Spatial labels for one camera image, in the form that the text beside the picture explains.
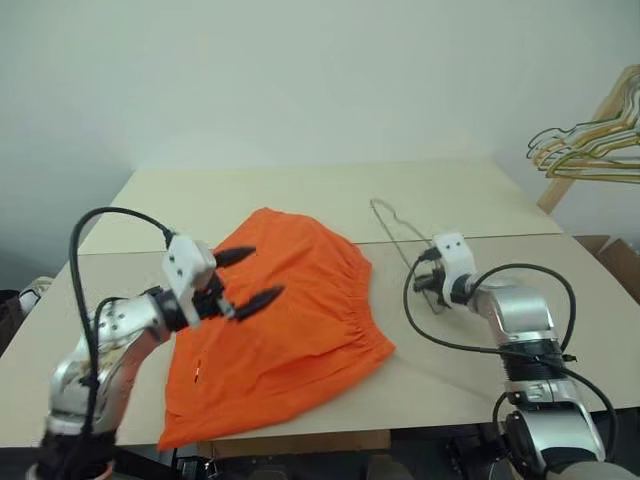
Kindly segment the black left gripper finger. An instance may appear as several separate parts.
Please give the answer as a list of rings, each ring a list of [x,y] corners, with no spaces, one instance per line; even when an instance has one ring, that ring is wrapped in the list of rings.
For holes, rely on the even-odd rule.
[[[216,251],[214,259],[217,268],[228,268],[241,261],[256,251],[253,246],[234,247],[225,250]]]
[[[284,291],[284,286],[273,286],[252,296],[245,304],[234,308],[233,319],[241,322],[272,304]]]

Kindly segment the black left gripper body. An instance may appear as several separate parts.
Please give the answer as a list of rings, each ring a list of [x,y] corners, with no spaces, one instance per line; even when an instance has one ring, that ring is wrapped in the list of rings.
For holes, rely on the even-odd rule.
[[[216,272],[205,287],[195,291],[192,301],[200,319],[209,317],[235,317],[235,307],[225,296],[225,285]]]

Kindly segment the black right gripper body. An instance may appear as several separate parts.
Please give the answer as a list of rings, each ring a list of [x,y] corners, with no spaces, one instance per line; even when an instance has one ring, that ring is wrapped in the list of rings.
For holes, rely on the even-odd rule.
[[[425,289],[435,295],[436,303],[442,307],[450,307],[450,303],[444,295],[444,283],[446,280],[445,268],[440,264],[436,264],[426,277]]]

